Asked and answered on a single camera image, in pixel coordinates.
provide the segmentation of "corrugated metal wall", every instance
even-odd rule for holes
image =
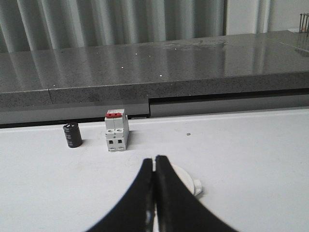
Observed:
[[[224,0],[0,0],[0,52],[221,35]]]

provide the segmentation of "electrolytic capacitor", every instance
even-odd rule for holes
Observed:
[[[64,134],[66,135],[68,146],[71,148],[82,145],[82,137],[79,131],[78,123],[71,122],[63,126]]]

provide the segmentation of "circuit breaker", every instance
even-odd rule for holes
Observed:
[[[124,151],[129,136],[129,123],[124,109],[109,110],[105,114],[106,144],[109,151]]]

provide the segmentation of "granite countertop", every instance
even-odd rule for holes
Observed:
[[[276,31],[0,54],[0,108],[309,88],[309,38]]]

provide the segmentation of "speckled stone slab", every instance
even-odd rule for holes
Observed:
[[[0,54],[0,108],[309,88],[309,39],[277,31]]]

